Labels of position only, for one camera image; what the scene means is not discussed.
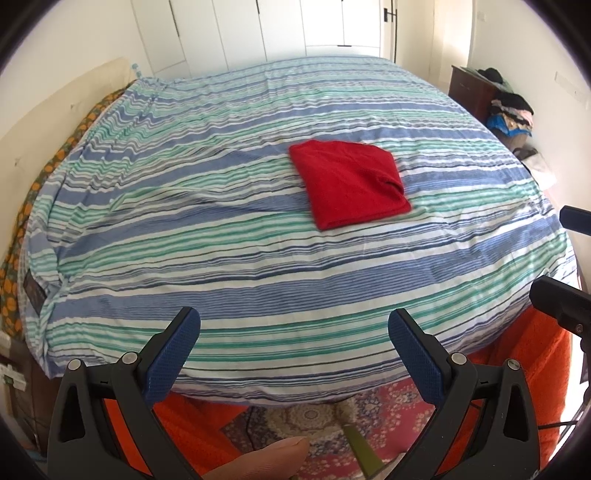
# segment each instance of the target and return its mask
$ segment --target human thumb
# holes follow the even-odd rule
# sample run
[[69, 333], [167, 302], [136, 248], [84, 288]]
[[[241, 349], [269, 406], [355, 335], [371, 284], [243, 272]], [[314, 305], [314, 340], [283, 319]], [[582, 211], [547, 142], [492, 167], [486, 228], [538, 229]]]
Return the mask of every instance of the human thumb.
[[246, 453], [233, 462], [207, 473], [204, 480], [286, 480], [300, 469], [310, 442], [293, 437], [272, 443], [262, 450]]

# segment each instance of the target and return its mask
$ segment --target metal screw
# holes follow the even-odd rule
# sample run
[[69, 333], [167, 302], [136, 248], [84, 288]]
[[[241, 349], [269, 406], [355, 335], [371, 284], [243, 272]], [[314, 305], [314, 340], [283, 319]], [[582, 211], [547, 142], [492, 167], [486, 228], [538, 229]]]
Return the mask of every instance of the metal screw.
[[464, 365], [467, 361], [468, 359], [463, 353], [456, 352], [452, 354], [452, 362], [454, 362], [456, 365]]
[[512, 370], [519, 370], [521, 368], [521, 365], [519, 364], [519, 362], [517, 360], [515, 360], [514, 358], [509, 358], [509, 360], [507, 360], [507, 365]]
[[134, 363], [138, 359], [138, 354], [135, 352], [127, 352], [124, 356], [121, 357], [123, 363], [125, 365], [130, 365]]
[[74, 360], [70, 360], [70, 363], [68, 364], [68, 370], [78, 370], [81, 365], [82, 362], [75, 358]]

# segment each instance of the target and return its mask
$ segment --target headboard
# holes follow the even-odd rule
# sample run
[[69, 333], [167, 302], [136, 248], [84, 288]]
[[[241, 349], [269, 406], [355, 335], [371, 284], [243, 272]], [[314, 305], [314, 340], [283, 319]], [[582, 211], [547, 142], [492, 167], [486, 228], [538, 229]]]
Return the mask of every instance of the headboard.
[[129, 61], [109, 61], [65, 85], [21, 118], [0, 139], [0, 253], [31, 184], [88, 111], [135, 78]]

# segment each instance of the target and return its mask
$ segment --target wardrobe door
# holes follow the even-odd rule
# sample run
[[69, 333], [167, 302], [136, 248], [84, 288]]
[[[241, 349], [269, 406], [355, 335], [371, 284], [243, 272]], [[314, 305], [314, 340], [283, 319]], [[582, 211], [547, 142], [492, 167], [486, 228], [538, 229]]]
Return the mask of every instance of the wardrobe door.
[[379, 0], [343, 0], [345, 45], [379, 48], [383, 11]]
[[154, 76], [184, 61], [183, 48], [168, 0], [132, 0], [135, 19]]
[[379, 57], [378, 47], [322, 45], [306, 47], [306, 50], [309, 57], [317, 55], [370, 55], [372, 57]]
[[301, 0], [306, 46], [342, 45], [341, 0]]
[[191, 75], [228, 71], [212, 0], [171, 0]]
[[213, 0], [228, 68], [239, 69], [264, 63], [256, 0]]
[[300, 0], [258, 0], [267, 61], [306, 55]]
[[171, 67], [166, 67], [165, 69], [160, 70], [154, 76], [163, 80], [188, 79], [192, 77], [189, 70], [189, 65], [187, 65], [186, 61], [175, 63]]

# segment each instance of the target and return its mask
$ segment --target striped duvet cover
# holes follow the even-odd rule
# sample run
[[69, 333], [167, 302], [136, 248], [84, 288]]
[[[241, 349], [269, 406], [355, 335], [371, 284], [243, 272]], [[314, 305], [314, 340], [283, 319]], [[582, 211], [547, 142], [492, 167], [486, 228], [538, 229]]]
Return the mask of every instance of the striped duvet cover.
[[[319, 232], [287, 155], [310, 138], [392, 152], [413, 210]], [[251, 404], [406, 376], [387, 334], [396, 307], [470, 352], [539, 275], [576, 282], [526, 169], [446, 95], [373, 57], [138, 80], [48, 179], [24, 246], [19, 285], [30, 269], [47, 300], [39, 315], [20, 305], [48, 375], [138, 351], [193, 306], [202, 334], [174, 389]]]

